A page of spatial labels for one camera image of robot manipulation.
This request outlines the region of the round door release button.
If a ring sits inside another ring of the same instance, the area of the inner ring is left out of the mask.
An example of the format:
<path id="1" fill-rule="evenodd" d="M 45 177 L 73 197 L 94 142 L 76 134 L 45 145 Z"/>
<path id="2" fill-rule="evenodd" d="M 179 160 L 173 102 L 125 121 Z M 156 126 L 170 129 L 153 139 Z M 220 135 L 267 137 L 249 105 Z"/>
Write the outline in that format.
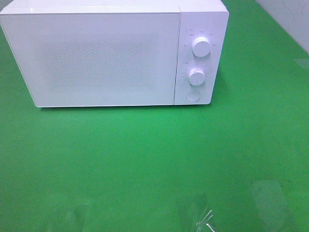
<path id="1" fill-rule="evenodd" d="M 186 94 L 186 100 L 190 102 L 196 102 L 200 99 L 200 92 L 197 90 L 191 90 Z"/>

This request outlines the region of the white dial knob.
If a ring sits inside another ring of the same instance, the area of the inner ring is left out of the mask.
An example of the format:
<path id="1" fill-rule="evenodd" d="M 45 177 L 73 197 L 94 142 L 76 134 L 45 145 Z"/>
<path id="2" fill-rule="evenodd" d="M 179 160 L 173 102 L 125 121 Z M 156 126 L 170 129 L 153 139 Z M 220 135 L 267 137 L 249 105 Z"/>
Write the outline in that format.
<path id="1" fill-rule="evenodd" d="M 196 57 L 207 56 L 211 51 L 211 42 L 206 36 L 199 36 L 192 41 L 192 51 Z"/>
<path id="2" fill-rule="evenodd" d="M 193 86 L 199 86 L 205 82 L 205 73 L 201 68 L 194 68 L 188 73 L 189 83 Z"/>

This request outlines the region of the white microwave door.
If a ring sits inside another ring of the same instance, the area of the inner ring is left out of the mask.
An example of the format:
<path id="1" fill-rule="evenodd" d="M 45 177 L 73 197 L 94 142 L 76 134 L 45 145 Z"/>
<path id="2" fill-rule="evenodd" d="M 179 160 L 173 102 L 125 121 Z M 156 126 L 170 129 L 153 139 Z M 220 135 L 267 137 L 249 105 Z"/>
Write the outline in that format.
<path id="1" fill-rule="evenodd" d="M 7 14 L 0 22 L 37 107 L 174 103 L 179 13 Z"/>

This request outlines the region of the green table mat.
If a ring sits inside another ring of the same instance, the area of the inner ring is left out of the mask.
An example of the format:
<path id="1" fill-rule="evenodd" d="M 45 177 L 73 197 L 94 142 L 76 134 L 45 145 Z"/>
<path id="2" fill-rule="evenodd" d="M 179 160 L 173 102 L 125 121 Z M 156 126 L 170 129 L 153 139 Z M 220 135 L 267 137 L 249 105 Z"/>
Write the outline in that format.
<path id="1" fill-rule="evenodd" d="M 255 0 L 203 106 L 37 108 L 0 37 L 0 229 L 309 229 L 309 56 Z"/>

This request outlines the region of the white microwave oven body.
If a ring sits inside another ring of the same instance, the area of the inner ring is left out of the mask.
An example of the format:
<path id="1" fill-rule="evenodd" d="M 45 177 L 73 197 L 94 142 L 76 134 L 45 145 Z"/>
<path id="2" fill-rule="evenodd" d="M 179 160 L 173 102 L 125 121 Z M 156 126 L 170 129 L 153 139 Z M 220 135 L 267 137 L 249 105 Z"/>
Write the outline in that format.
<path id="1" fill-rule="evenodd" d="M 227 8 L 219 0 L 14 0 L 1 10 L 0 16 L 143 13 L 180 14 L 172 105 L 209 104 L 229 19 Z M 211 42 L 210 53 L 202 58 L 192 51 L 192 41 L 199 36 L 206 36 Z M 194 68 L 201 68 L 206 76 L 199 86 L 189 83 L 188 73 Z M 186 100 L 186 94 L 191 90 L 200 92 L 198 101 Z"/>

